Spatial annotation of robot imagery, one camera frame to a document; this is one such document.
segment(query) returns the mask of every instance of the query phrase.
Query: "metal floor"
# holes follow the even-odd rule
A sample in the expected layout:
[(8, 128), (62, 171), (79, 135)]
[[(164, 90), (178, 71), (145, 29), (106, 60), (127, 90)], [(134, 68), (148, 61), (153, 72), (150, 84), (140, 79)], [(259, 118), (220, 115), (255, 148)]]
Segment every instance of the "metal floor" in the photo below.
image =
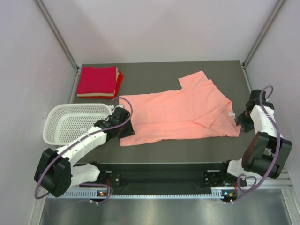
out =
[[(203, 71), (233, 103), (239, 115), (245, 110), (249, 90), (239, 61), (159, 62), (93, 64), (84, 67), (117, 66), (124, 75), (119, 95), (156, 93), (179, 90), (178, 78)], [(73, 103), (105, 103), (109, 100), (75, 97)], [(191, 163), (222, 162), (239, 159), (250, 144), (254, 133), (239, 137), (212, 137), (194, 140), (163, 140), (137, 146), (121, 147), (111, 140), (87, 154), (80, 162), (88, 163)]]
[[(50, 217), (78, 200), (47, 199)], [(281, 190), (258, 190), (240, 202), (221, 200), (118, 200), (96, 206), (81, 202), (40, 225), (291, 225)]]

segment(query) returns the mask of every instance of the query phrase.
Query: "pink cloth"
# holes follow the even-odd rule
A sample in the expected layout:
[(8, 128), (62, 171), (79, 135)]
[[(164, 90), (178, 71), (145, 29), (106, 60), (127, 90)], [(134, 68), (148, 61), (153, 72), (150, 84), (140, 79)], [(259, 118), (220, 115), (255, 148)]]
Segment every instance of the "pink cloth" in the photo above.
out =
[[(203, 71), (179, 79), (181, 90), (154, 94), (124, 95), (133, 106), (135, 135), (120, 139), (121, 146), (164, 139), (237, 137), (232, 102), (208, 80)], [(122, 99), (126, 109), (129, 105)]]

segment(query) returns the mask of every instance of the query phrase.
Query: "red fabric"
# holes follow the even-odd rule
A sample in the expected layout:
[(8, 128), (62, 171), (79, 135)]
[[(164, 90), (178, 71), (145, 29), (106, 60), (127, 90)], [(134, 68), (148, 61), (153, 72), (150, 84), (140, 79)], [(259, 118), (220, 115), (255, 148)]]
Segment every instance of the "red fabric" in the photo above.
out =
[(119, 93), (119, 89), (123, 80), (123, 74), (121, 73), (121, 71), (119, 71), (119, 76), (118, 76), (118, 80), (117, 80), (117, 86), (116, 86), (116, 91), (114, 93), (114, 96), (89, 96), (89, 97), (80, 97), (80, 98), (104, 98), (104, 99), (113, 99), (115, 97), (118, 96)]
[(116, 89), (116, 67), (82, 69), (77, 94), (114, 93)]

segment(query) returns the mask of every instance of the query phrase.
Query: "shirt sleeve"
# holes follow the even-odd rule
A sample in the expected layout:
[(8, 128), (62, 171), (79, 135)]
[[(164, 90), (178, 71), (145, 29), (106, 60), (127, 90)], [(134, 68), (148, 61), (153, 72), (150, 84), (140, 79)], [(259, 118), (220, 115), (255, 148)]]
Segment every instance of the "shirt sleeve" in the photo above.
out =
[(208, 79), (203, 71), (179, 78), (179, 83), (183, 89), (200, 87), (206, 81), (208, 81)]

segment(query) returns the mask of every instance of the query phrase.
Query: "gray table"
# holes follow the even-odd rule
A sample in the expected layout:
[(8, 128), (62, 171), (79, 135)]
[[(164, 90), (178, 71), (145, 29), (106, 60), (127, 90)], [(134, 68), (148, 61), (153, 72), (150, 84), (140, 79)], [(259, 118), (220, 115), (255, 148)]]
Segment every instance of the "gray table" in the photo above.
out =
[[(110, 67), (113, 64), (83, 65)], [(219, 90), (233, 102), (239, 115), (245, 109), (249, 90), (239, 61), (159, 62), (114, 64), (122, 71), (124, 80), (119, 94), (134, 95), (181, 89), (178, 78), (204, 71)], [(73, 103), (105, 103), (109, 100), (82, 99)], [(137, 146), (121, 147), (118, 139), (95, 148), (80, 162), (88, 163), (185, 163), (222, 162), (239, 159), (250, 144), (254, 133), (239, 137), (212, 137), (194, 140), (164, 140)]]

